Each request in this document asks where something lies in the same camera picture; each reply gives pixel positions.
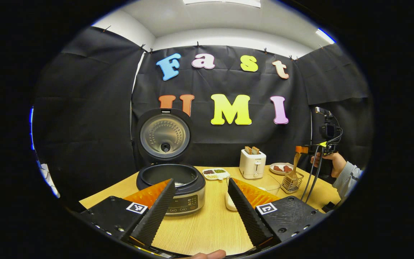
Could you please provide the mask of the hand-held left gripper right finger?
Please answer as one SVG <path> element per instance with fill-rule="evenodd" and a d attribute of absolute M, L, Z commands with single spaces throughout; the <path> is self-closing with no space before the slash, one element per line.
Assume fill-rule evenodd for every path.
<path fill-rule="evenodd" d="M 295 196 L 279 198 L 235 178 L 228 180 L 228 194 L 257 248 L 289 242 L 328 216 Z"/>

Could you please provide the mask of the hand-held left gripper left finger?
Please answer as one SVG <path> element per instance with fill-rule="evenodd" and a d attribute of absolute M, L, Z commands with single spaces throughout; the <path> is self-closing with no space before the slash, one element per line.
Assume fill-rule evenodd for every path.
<path fill-rule="evenodd" d="M 167 179 L 125 199 L 105 198 L 80 216 L 118 241 L 151 246 L 175 192 L 174 179 Z"/>

